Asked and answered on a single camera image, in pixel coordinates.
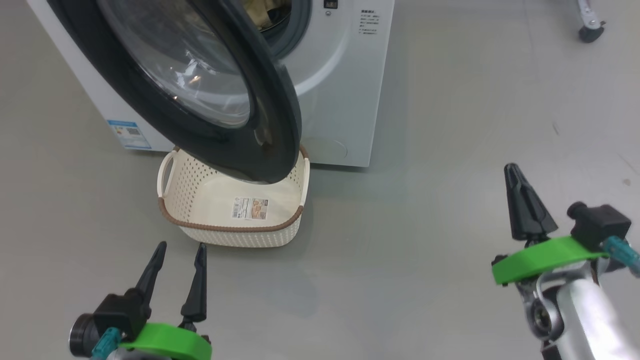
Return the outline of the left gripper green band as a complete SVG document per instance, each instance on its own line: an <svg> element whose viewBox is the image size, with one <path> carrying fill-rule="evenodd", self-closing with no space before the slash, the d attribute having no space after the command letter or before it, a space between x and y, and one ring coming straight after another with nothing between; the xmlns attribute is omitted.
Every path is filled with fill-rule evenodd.
<svg viewBox="0 0 640 360"><path fill-rule="evenodd" d="M144 306L150 306L166 250L167 242L161 241L135 285ZM212 346L197 332L196 328L198 323L207 318L207 259L207 246L201 243L194 259L195 273L189 294L181 308L182 322L186 325L174 326L162 322L148 322L134 340L122 341L119 344L120 349L141 351L172 360L211 360Z"/></svg>

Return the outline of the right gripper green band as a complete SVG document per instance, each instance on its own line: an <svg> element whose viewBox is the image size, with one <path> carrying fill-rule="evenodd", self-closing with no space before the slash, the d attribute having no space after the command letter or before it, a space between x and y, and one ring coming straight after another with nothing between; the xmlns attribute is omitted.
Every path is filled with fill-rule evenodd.
<svg viewBox="0 0 640 360"><path fill-rule="evenodd" d="M558 230L550 212L515 162L503 167L510 232L514 240L546 236ZM609 258L602 250L587 249L570 235L556 237L496 260L491 272L497 285L508 285L579 262Z"/></svg>

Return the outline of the cream perforated laundry basket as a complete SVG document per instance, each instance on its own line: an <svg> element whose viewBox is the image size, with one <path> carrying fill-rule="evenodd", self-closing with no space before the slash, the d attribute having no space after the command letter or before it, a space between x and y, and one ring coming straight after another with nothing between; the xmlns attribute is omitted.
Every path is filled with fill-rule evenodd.
<svg viewBox="0 0 640 360"><path fill-rule="evenodd" d="M206 166L176 147L157 174L162 215L197 242L229 248L279 248L297 235L306 206L310 159L301 147L283 180L252 184ZM269 200L267 218L233 219L234 198Z"/></svg>

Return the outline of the basket product label sticker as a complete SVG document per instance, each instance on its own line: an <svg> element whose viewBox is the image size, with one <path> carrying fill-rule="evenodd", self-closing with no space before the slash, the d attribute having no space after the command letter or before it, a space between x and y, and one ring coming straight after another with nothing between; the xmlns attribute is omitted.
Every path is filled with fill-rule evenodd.
<svg viewBox="0 0 640 360"><path fill-rule="evenodd" d="M260 220L268 216L269 200L256 197L235 197L231 218L237 220Z"/></svg>

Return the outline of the white washing machine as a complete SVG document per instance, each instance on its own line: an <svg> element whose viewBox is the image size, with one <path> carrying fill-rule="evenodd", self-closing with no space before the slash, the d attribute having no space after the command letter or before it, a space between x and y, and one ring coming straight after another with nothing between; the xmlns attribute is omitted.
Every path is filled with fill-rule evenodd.
<svg viewBox="0 0 640 360"><path fill-rule="evenodd" d="M169 152L174 144L125 103L63 24L65 15L96 0L26 1L105 122L135 122L151 146L137 151ZM249 114L233 64L186 0L106 5L146 53L169 64L169 74L206 105L240 120ZM301 142L314 163L370 164L393 11L394 0L292 0L290 14L278 25L259 30L254 24L294 84Z"/></svg>

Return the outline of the blue energy label sticker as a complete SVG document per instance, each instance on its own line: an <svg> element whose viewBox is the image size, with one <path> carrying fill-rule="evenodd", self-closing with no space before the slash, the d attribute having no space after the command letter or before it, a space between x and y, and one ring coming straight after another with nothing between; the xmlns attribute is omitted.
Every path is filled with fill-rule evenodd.
<svg viewBox="0 0 640 360"><path fill-rule="evenodd" d="M128 150L151 150L152 147L134 121L106 120L119 143Z"/></svg>

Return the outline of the black caster wheel with leg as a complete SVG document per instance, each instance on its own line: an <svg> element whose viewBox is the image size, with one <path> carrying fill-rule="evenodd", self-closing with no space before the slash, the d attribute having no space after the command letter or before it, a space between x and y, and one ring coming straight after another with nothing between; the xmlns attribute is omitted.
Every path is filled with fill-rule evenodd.
<svg viewBox="0 0 640 360"><path fill-rule="evenodd" d="M606 21L601 20L591 5L591 0L576 0L583 27L578 30L578 38L585 44L594 43L605 31Z"/></svg>

